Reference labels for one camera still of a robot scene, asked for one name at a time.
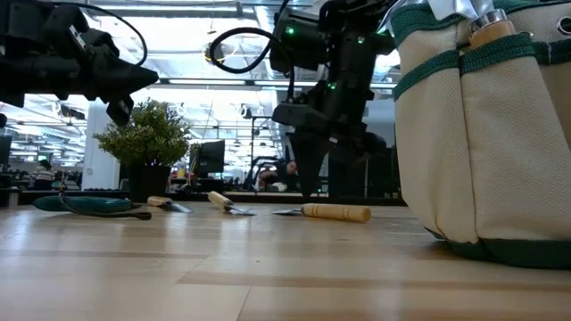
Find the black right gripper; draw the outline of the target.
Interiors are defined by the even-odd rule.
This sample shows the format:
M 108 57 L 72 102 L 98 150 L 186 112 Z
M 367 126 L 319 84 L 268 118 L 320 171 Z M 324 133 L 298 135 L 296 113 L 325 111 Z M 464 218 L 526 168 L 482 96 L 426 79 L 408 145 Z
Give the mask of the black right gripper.
M 288 133 L 300 179 L 301 192 L 310 197 L 331 143 L 333 159 L 357 159 L 382 155 L 387 143 L 381 136 L 365 132 L 362 123 L 366 101 L 372 98 L 370 83 L 382 39 L 330 39 L 326 41 L 327 81 L 320 98 L 307 104 L 280 103 L 272 120 L 294 128 Z

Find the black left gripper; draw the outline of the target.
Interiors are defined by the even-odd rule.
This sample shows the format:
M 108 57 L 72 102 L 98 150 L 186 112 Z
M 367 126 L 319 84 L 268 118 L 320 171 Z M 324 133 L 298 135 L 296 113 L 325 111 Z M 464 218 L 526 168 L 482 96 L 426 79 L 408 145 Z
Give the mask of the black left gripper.
M 158 73 L 123 61 L 108 45 L 97 45 L 103 32 L 89 27 L 78 4 L 47 4 L 46 9 L 44 42 L 50 54 L 60 60 L 62 78 L 54 92 L 84 95 L 89 101 L 99 95 L 107 103 L 106 113 L 112 121 L 126 126 L 134 108 L 130 95 L 154 84 Z M 97 76 L 103 81 L 100 89 Z

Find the wooden-handled steel hand trowel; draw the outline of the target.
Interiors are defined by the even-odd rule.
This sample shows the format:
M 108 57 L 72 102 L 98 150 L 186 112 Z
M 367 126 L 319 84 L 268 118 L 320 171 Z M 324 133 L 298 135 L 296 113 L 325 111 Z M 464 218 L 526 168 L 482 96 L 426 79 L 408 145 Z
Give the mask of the wooden-handled steel hand trowel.
M 171 198 L 167 197 L 149 196 L 147 198 L 147 204 L 165 211 L 182 212 L 182 213 L 194 212 L 192 209 L 180 205 L 179 203 L 171 200 Z
M 439 21 L 457 14 L 468 21 L 469 42 L 472 49 L 500 38 L 516 34 L 513 23 L 493 0 L 427 0 Z
M 208 199 L 210 202 L 215 204 L 220 210 L 232 214 L 241 216 L 255 216 L 255 213 L 248 209 L 238 208 L 230 199 L 221 193 L 211 191 L 208 192 Z
M 276 210 L 274 215 L 304 216 L 352 223 L 367 223 L 371 219 L 371 209 L 367 206 L 341 205 L 325 203 L 306 203 L 299 209 Z

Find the cream green-trimmed gardening bag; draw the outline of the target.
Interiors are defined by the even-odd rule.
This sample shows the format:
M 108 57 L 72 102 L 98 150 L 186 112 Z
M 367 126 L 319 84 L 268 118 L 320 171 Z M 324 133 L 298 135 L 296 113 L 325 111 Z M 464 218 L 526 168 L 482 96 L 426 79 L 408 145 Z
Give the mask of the cream green-trimmed gardening bag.
M 390 25 L 404 201 L 464 257 L 571 269 L 571 0 L 493 0 L 516 34 L 400 0 Z

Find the person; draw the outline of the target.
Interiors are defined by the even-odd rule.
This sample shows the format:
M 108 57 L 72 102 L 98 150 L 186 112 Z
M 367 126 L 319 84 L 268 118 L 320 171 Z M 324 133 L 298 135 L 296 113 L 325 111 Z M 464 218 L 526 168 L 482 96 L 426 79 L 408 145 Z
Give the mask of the person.
M 294 192 L 300 189 L 298 166 L 295 160 L 287 163 L 278 163 L 275 170 L 271 170 L 264 178 L 267 184 L 282 183 L 287 192 Z
M 54 172 L 48 160 L 41 160 L 32 173 L 34 190 L 51 190 L 54 182 Z

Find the black cabinet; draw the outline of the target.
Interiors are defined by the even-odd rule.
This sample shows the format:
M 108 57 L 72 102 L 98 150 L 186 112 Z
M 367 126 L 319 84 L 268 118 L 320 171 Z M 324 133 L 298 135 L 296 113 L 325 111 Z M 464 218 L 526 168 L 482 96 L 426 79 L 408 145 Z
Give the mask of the black cabinet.
M 352 157 L 342 160 L 332 151 L 328 160 L 328 194 L 330 197 L 391 198 L 401 191 L 398 153 L 387 147 L 367 160 Z

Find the green potted plant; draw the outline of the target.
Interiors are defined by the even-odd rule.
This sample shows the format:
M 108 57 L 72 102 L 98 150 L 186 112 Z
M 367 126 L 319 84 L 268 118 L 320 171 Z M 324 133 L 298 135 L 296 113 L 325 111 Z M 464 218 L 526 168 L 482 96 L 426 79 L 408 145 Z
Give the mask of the green potted plant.
M 146 202 L 163 196 L 172 166 L 189 152 L 190 124 L 166 102 L 139 103 L 124 126 L 107 125 L 93 135 L 127 171 L 129 199 Z

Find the black desktop monitor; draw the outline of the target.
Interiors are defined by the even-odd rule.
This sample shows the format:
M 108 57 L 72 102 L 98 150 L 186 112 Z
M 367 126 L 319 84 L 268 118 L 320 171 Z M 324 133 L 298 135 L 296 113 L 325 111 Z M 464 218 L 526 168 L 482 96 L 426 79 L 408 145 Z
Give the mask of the black desktop monitor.
M 198 151 L 198 173 L 222 173 L 225 166 L 225 148 L 224 140 L 201 144 Z

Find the black metal stand frame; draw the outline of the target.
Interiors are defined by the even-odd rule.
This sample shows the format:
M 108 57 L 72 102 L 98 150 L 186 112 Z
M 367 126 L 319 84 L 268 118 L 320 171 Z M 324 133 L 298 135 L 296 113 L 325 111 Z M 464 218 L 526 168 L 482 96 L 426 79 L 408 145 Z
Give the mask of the black metal stand frame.
M 270 116 L 253 116 L 250 134 L 250 170 L 245 186 L 248 190 L 271 193 L 287 192 L 282 183 L 267 184 L 264 178 L 278 163 L 294 160 L 294 152 L 288 133 L 293 133 L 291 126 L 282 125 Z

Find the black aluminium table frame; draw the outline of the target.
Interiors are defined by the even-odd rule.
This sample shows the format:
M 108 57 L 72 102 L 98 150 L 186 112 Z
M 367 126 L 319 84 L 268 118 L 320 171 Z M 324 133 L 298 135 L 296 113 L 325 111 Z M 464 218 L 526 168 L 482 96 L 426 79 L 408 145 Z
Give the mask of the black aluminium table frame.
M 34 190 L 17 190 L 17 189 L 0 189 L 0 205 L 8 204 L 10 195 L 14 193 L 18 197 L 17 205 L 31 205 L 38 198 L 45 196 L 58 195 L 57 191 L 34 191 Z M 124 191 L 67 191 L 70 196 L 95 196 L 116 199 L 128 199 L 129 193 Z M 359 197 L 342 197 L 331 198 L 324 195 L 311 196 L 304 198 L 297 193 L 227 193 L 226 197 L 234 203 L 272 203 L 272 204 L 303 204 L 303 203 L 331 203 L 331 204 L 348 204 L 363 206 L 401 206 L 406 207 L 407 204 L 402 199 L 387 198 L 359 198 Z

